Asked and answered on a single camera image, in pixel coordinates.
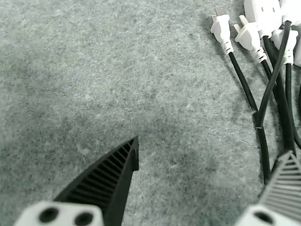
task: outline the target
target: plug strain relief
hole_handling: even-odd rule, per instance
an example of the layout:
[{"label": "plug strain relief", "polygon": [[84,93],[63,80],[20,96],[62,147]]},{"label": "plug strain relief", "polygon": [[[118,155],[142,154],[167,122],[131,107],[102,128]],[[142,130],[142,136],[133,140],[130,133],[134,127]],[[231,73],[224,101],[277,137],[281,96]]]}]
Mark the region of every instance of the plug strain relief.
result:
[{"label": "plug strain relief", "polygon": [[283,56],[283,62],[285,64],[292,64],[293,65],[293,51],[285,51],[284,56]]},{"label": "plug strain relief", "polygon": [[251,52],[251,53],[252,53],[253,57],[256,58],[256,60],[257,60],[258,63],[261,63],[262,61],[268,59],[268,57],[267,57],[267,55],[265,54],[265,52],[264,52],[264,50],[263,50],[262,47],[256,49],[256,51],[253,51],[253,52]]},{"label": "plug strain relief", "polygon": [[228,42],[222,44],[222,49],[224,50],[224,53],[226,55],[228,55],[231,52],[234,52],[231,41],[228,41]]}]

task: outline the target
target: cable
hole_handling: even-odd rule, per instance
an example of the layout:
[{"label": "cable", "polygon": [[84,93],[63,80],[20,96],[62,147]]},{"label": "cable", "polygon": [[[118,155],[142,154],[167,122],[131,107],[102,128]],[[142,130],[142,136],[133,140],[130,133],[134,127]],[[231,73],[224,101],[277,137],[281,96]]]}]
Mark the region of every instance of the cable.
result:
[{"label": "cable", "polygon": [[241,83],[241,85],[242,85],[242,87],[243,87],[243,89],[244,89],[244,91],[245,91],[246,98],[247,98],[247,100],[248,100],[248,102],[249,102],[250,107],[251,107],[253,110],[258,111],[256,102],[255,102],[255,100],[254,100],[254,97],[253,97],[252,92],[251,92],[251,90],[250,90],[250,87],[249,87],[249,85],[248,85],[248,82],[246,81],[246,78],[245,78],[243,72],[241,71],[241,69],[240,69],[240,67],[239,67],[239,65],[238,65],[238,62],[237,62],[237,60],[236,60],[234,54],[233,54],[232,52],[229,53],[229,57],[230,57],[230,59],[231,59],[231,62],[232,62],[232,64],[233,64],[233,67],[234,67],[234,69],[235,69],[235,71],[236,71],[236,74],[237,74],[237,76],[238,76],[238,78],[239,78],[239,81],[240,81],[240,83]]},{"label": "cable", "polygon": [[[250,87],[248,85],[248,82],[246,81],[246,78],[245,78],[243,72],[241,71],[233,52],[229,53],[229,57],[231,59],[233,67],[236,71],[236,74],[238,75],[240,83],[244,89],[244,92],[246,94],[249,105],[253,110],[256,111],[253,115],[254,122],[256,123],[255,119],[257,118],[258,107],[256,105],[256,102],[255,102],[252,92],[250,90]],[[268,145],[267,145],[264,128],[263,127],[257,128],[256,131],[257,131],[257,135],[258,135],[258,139],[259,139],[259,143],[260,143],[260,150],[261,150],[261,164],[262,164],[262,171],[263,171],[263,181],[264,181],[264,184],[266,185],[270,178],[270,174],[271,174],[270,165],[269,165],[269,150],[268,150]]]},{"label": "cable", "polygon": [[[273,43],[270,41],[270,39],[267,36],[263,37],[264,46],[266,49],[266,52],[270,58],[270,61],[273,66],[276,64],[276,57],[277,57],[277,51],[273,45]],[[269,68],[269,65],[267,62],[263,63],[264,70],[267,74],[268,79],[271,77],[271,71]],[[273,88],[274,96],[277,102],[277,108],[279,112],[280,117],[280,124],[282,128],[282,134],[283,134],[283,143],[284,143],[284,150],[282,153],[279,154],[279,156],[283,155],[287,151],[292,150],[294,154],[296,154],[295,146],[294,146],[294,134],[293,134],[293,123],[292,123],[292,117],[290,114],[290,109],[288,107],[286,98],[285,98],[285,91],[283,88],[283,82],[281,79],[281,73],[279,72],[279,76],[277,77],[277,84]]]},{"label": "cable", "polygon": [[285,96],[288,107],[292,110],[292,65],[285,65]]},{"label": "cable", "polygon": [[275,67],[274,67],[274,71],[273,71],[272,76],[271,76],[271,80],[269,81],[268,86],[267,86],[267,88],[264,92],[264,95],[263,95],[263,98],[262,98],[262,101],[261,101],[261,105],[260,105],[260,108],[259,108],[259,112],[258,112],[258,118],[256,119],[256,126],[258,128],[262,128],[262,126],[263,126],[264,116],[265,116],[265,113],[266,113],[266,110],[267,110],[269,98],[271,96],[273,87],[275,85],[275,82],[277,80],[277,77],[278,77],[278,74],[279,74],[279,71],[280,71],[280,67],[281,67],[281,64],[282,64],[282,58],[283,58],[285,48],[286,48],[286,45],[287,45],[287,41],[288,41],[288,37],[289,37],[289,34],[290,34],[290,29],[291,29],[291,22],[286,21],[285,31],[284,31],[284,35],[283,35],[283,38],[282,38],[281,47],[280,47],[280,50],[279,50],[279,55],[278,55],[278,58],[277,58],[277,61],[276,61]]},{"label": "cable", "polygon": [[293,119],[293,109],[292,109],[292,65],[286,64],[285,65],[285,96],[287,99],[287,105],[290,109],[290,114],[292,117],[292,123],[293,123],[293,135],[294,140],[297,144],[297,146],[301,149],[301,138],[299,137],[298,131],[296,129],[294,119]]}]

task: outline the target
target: screw hole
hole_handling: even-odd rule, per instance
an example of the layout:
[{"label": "screw hole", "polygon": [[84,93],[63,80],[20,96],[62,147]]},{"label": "screw hole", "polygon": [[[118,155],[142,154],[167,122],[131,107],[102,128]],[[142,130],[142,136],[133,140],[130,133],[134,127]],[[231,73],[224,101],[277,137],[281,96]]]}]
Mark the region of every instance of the screw hole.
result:
[{"label": "screw hole", "polygon": [[273,219],[264,212],[255,212],[254,215],[266,223],[269,223],[271,225],[273,224]]},{"label": "screw hole", "polygon": [[79,214],[75,218],[75,225],[87,226],[92,222],[92,220],[93,220],[93,215],[91,213],[84,212],[84,213]]},{"label": "screw hole", "polygon": [[55,218],[58,215],[58,209],[54,208],[54,207],[50,207],[45,209],[43,212],[41,212],[40,216],[39,216],[39,220],[40,222],[43,223],[49,223],[53,220],[55,220]]}]

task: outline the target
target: white power plug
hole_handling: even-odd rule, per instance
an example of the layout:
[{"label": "white power plug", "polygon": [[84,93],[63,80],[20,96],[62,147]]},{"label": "white power plug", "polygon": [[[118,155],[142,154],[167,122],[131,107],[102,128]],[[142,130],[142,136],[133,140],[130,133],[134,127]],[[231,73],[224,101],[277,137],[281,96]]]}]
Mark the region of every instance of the white power plug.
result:
[{"label": "white power plug", "polygon": [[245,0],[244,7],[247,20],[257,23],[261,38],[270,38],[282,24],[278,0]]},{"label": "white power plug", "polygon": [[220,7],[216,7],[215,12],[216,15],[212,16],[213,24],[210,31],[222,45],[224,53],[228,55],[230,52],[234,51],[230,40],[230,16],[225,14]]},{"label": "white power plug", "polygon": [[[283,55],[283,64],[293,64],[293,49],[296,46],[298,34],[298,31],[290,31],[285,52]],[[278,50],[280,49],[283,35],[284,30],[278,29],[273,32],[271,40],[274,42],[275,47]]]},{"label": "white power plug", "polygon": [[261,47],[256,22],[249,23],[244,15],[239,16],[239,19],[243,24],[243,28],[241,28],[238,24],[234,25],[234,28],[238,33],[235,41],[239,42],[243,48],[249,50],[256,60],[261,63],[263,60],[267,59],[267,55]]},{"label": "white power plug", "polygon": [[301,0],[280,0],[282,22],[291,21],[292,25],[301,24]]}]

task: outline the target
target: metal prong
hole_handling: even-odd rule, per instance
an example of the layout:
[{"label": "metal prong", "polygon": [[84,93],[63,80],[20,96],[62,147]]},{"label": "metal prong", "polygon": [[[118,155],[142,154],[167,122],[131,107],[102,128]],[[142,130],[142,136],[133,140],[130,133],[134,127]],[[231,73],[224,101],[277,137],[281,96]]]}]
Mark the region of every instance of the metal prong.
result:
[{"label": "metal prong", "polygon": [[240,19],[241,23],[243,24],[243,26],[245,26],[249,23],[249,21],[246,19],[245,15],[240,15],[239,19]]},{"label": "metal prong", "polygon": [[225,14],[224,10],[219,6],[215,7],[215,13],[217,16],[222,16]]},{"label": "metal prong", "polygon": [[236,30],[237,33],[240,33],[241,27],[238,24],[235,24],[234,28],[235,28],[235,30]]},{"label": "metal prong", "polygon": [[212,18],[212,21],[213,21],[213,22],[216,21],[216,15],[213,15],[211,18]]}]

